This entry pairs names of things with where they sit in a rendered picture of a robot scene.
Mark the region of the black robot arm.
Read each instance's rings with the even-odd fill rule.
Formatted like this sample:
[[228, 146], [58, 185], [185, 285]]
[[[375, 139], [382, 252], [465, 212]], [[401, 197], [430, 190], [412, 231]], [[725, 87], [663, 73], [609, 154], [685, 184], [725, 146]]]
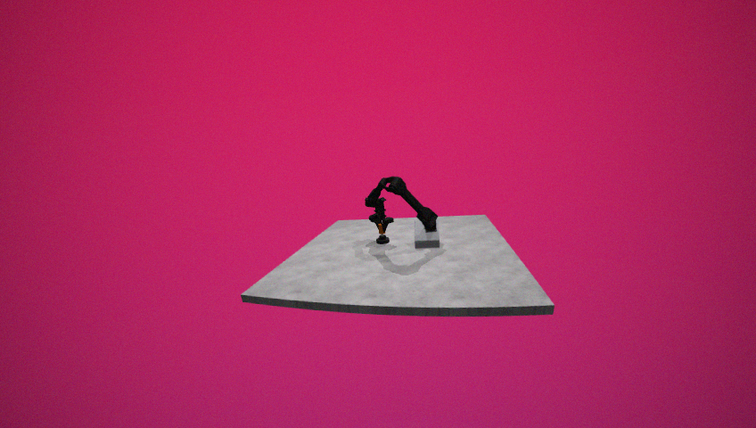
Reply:
[[[387, 183], [390, 183], [389, 187], [386, 186]], [[423, 222], [426, 233], [437, 232], [436, 219], [438, 216], [428, 207], [424, 207], [407, 190], [407, 185], [401, 177], [383, 177], [378, 183], [378, 186], [376, 186], [376, 188], [372, 190], [368, 197], [365, 198], [366, 207], [375, 207], [376, 209], [384, 208], [384, 201], [386, 201], [386, 199], [384, 199], [384, 197], [379, 198], [382, 189], [385, 189], [387, 192], [400, 195], [417, 212], [417, 218], [419, 218], [420, 221]], [[369, 219], [372, 222], [375, 222], [378, 219], [382, 219], [381, 213], [378, 211], [378, 213], [371, 215]]]

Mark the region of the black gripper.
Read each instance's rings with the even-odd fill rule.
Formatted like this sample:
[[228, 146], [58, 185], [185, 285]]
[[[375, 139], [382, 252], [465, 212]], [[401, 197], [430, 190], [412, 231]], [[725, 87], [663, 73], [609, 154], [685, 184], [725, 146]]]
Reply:
[[[385, 212], [384, 212], [384, 211], [386, 211], [385, 208], [383, 208], [383, 209], [375, 209], [374, 211], [375, 211], [375, 213], [378, 213], [378, 211], [381, 213], [382, 219], [378, 219], [374, 223], [377, 225], [377, 227], [378, 227], [378, 224], [382, 224], [382, 231], [385, 233], [388, 224], [394, 222], [394, 219], [390, 218], [390, 217], [386, 218], [386, 215], [385, 215]], [[378, 227], [378, 230], [379, 230], [379, 227]]]

